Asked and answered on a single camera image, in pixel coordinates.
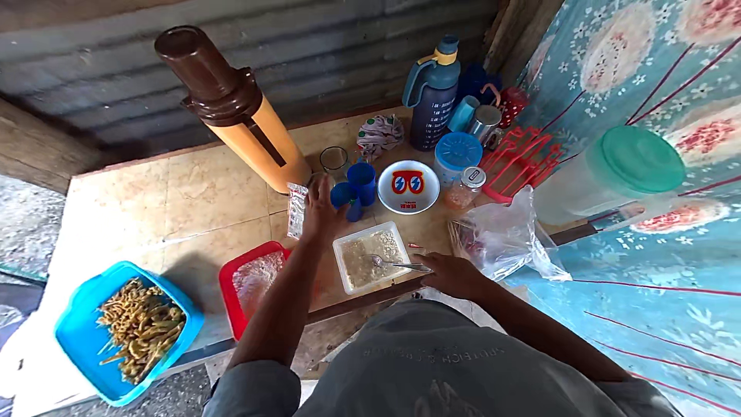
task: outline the corrugated metal wall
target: corrugated metal wall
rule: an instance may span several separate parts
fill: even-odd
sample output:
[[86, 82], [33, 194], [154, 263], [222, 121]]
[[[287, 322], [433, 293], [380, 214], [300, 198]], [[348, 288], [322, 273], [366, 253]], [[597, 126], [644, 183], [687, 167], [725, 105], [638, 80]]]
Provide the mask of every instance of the corrugated metal wall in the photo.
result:
[[154, 53], [158, 33], [197, 24], [251, 66], [286, 124], [390, 102], [446, 33], [480, 52], [494, 0], [188, 0], [106, 19], [0, 33], [0, 93], [110, 148], [154, 154], [208, 142], [185, 90]]

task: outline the glass jar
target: glass jar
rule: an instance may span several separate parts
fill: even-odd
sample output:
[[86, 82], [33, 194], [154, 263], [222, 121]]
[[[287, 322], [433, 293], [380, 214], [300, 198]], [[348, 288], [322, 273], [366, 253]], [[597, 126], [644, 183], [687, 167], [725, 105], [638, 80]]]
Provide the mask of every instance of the glass jar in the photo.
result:
[[481, 187], [486, 183], [486, 173], [477, 166], [469, 166], [456, 178], [453, 186], [445, 192], [443, 202], [449, 209], [461, 210], [468, 207]]

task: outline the white plate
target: white plate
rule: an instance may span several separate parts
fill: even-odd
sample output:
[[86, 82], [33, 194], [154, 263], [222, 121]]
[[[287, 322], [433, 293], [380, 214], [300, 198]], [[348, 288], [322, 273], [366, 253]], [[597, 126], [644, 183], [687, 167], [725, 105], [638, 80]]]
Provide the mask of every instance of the white plate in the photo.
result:
[[437, 175], [420, 161], [394, 162], [378, 178], [378, 198], [394, 213], [421, 213], [437, 201], [439, 194]]

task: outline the floral curtain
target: floral curtain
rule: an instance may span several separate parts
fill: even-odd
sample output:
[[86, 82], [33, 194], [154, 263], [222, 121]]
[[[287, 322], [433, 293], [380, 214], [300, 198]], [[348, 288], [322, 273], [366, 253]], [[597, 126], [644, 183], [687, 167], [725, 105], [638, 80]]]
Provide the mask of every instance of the floral curtain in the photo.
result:
[[561, 247], [574, 282], [508, 282], [689, 416], [741, 415], [739, 42], [741, 0], [566, 0], [520, 81], [564, 160], [635, 125], [688, 167], [673, 212]]

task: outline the fried snack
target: fried snack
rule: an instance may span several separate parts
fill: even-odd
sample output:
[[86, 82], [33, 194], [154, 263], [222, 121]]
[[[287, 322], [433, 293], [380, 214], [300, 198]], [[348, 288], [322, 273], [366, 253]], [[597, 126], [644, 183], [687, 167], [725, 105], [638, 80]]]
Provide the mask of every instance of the fried snack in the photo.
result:
[[138, 278], [129, 280], [98, 308], [103, 312], [96, 323], [108, 326], [110, 340], [101, 349], [119, 351], [100, 362], [109, 364], [121, 358], [122, 380], [138, 384], [159, 359], [175, 344], [185, 326], [185, 314], [157, 286], [149, 288]]

